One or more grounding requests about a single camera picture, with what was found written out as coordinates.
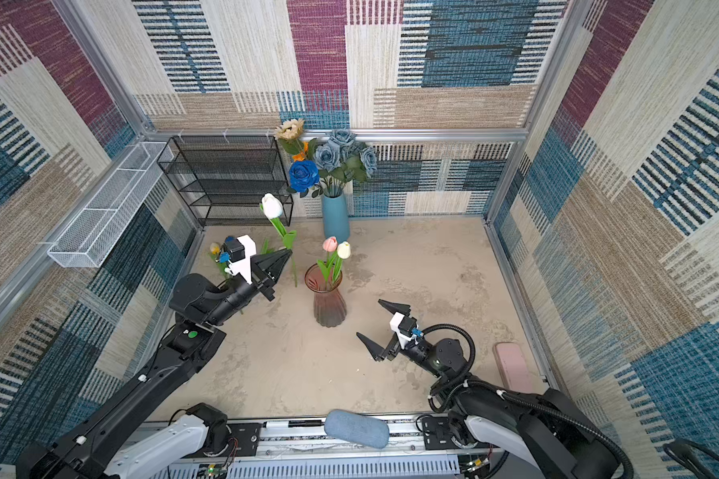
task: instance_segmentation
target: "pink glass vase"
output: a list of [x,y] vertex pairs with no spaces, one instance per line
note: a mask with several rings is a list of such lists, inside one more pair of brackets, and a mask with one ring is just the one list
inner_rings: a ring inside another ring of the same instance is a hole
[[307,270],[304,282],[314,291],[314,319],[322,326],[336,327],[346,319],[346,302],[338,291],[343,279],[341,272],[337,281],[326,284],[319,266],[314,264]]

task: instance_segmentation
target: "orange flower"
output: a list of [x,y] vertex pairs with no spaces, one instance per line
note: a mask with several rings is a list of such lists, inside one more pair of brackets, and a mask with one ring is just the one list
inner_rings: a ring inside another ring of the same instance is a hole
[[309,143],[304,143],[304,151],[293,156],[293,161],[304,161],[307,158],[308,151],[309,151]]

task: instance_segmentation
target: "blue vase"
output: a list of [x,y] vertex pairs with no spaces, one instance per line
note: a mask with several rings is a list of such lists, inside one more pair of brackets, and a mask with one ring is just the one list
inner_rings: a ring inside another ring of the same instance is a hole
[[337,198],[322,195],[322,229],[326,238],[335,236],[339,243],[349,239],[349,211],[343,193]]

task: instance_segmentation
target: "blue rose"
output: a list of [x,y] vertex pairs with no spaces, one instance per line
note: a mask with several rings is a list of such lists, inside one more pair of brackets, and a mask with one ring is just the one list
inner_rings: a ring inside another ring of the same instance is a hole
[[317,168],[332,172],[341,166],[341,147],[327,140],[327,143],[318,146],[314,152],[314,162]]
[[309,191],[309,188],[320,182],[320,173],[313,161],[305,159],[293,162],[290,167],[290,187],[298,193]]
[[357,137],[350,129],[334,129],[330,133],[330,139],[338,146],[350,146]]
[[378,169],[378,157],[375,156],[375,150],[372,146],[368,146],[359,153],[359,159],[365,167],[365,173],[370,178]]

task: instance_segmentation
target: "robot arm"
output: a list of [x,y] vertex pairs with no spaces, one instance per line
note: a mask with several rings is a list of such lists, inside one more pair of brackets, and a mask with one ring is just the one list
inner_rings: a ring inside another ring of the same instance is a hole
[[[99,479],[110,474],[138,479],[198,449],[220,452],[227,447],[226,415],[201,404],[190,408],[174,431],[166,428],[133,446],[131,454],[121,451],[113,461],[125,440],[157,406],[210,361],[226,337],[216,326],[259,292],[269,301],[274,299],[274,285],[292,251],[251,256],[250,248],[240,242],[252,242],[246,238],[228,238],[224,248],[232,264],[249,263],[250,277],[237,273],[219,287],[201,274],[180,279],[170,300],[176,311],[175,325],[163,336],[152,359],[98,411],[50,447],[27,446],[16,466],[18,479]],[[172,439],[179,431],[183,439]]]
[[[448,412],[456,445],[473,447],[479,441],[500,446],[554,479],[609,479],[619,465],[622,479],[633,476],[629,458],[564,394],[551,388],[543,395],[511,392],[482,381],[469,372],[476,349],[466,331],[451,324],[420,331],[409,305],[379,303],[393,314],[388,346],[361,333],[358,338],[376,361],[401,353],[438,378],[429,405],[435,412]],[[469,344],[469,359],[459,340],[446,338],[432,345],[425,339],[437,330],[461,334]],[[440,406],[435,406],[435,398]]]

